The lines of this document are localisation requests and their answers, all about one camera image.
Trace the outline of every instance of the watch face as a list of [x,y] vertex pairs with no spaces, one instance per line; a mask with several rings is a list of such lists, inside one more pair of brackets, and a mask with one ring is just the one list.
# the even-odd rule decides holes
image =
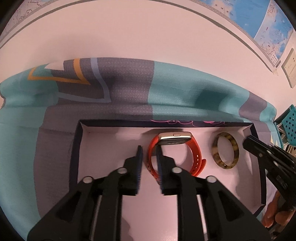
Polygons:
[[158,134],[157,145],[177,145],[184,144],[191,140],[192,134],[190,132],[179,131],[179,132],[163,132]]

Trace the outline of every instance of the map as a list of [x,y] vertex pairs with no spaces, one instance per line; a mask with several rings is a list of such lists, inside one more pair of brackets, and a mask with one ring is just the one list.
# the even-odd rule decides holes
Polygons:
[[200,0],[238,25],[273,66],[282,56],[293,27],[274,0]]
[[57,0],[24,0],[19,8],[15,11],[8,24],[5,26],[3,32],[0,35],[0,42],[5,38],[11,30],[13,30],[17,24],[21,23],[24,19],[31,14],[40,10],[42,6],[46,6]]

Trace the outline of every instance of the finger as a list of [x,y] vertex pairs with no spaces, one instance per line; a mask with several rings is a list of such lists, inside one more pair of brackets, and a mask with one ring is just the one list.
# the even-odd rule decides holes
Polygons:
[[262,225],[266,228],[265,218],[263,217],[261,220]]
[[295,210],[279,212],[275,216],[275,221],[282,226],[286,226],[290,222],[294,213],[295,213]]
[[271,217],[275,216],[276,211],[278,209],[278,201],[279,201],[280,196],[281,196],[281,194],[279,193],[279,191],[277,191],[276,194],[274,195],[272,202],[268,205],[264,216],[266,216],[267,218],[271,218]]
[[271,217],[271,218],[268,218],[268,217],[265,217],[265,225],[267,228],[270,228],[273,223],[274,223],[274,217]]

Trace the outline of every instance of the bangle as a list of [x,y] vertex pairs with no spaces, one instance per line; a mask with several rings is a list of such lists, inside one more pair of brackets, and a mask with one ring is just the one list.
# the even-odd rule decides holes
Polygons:
[[[226,165],[222,160],[221,160],[221,157],[219,155],[219,151],[218,151],[218,140],[220,137],[225,137],[227,138],[232,147],[233,147],[233,151],[234,151],[234,159],[233,159],[233,162],[231,163],[231,165]],[[239,146],[237,145],[237,141],[234,139],[234,137],[227,133],[227,132],[222,132],[220,134],[218,134],[213,142],[213,145],[212,145],[212,156],[215,160],[215,162],[217,163],[217,165],[223,169],[231,169],[233,168],[236,164],[237,164],[237,161],[239,160]]]

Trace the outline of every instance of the teal basket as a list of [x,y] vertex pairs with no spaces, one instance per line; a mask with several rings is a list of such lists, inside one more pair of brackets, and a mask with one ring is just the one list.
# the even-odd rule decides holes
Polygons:
[[288,142],[291,146],[296,147],[296,109],[294,105],[290,106],[290,111],[282,120]]

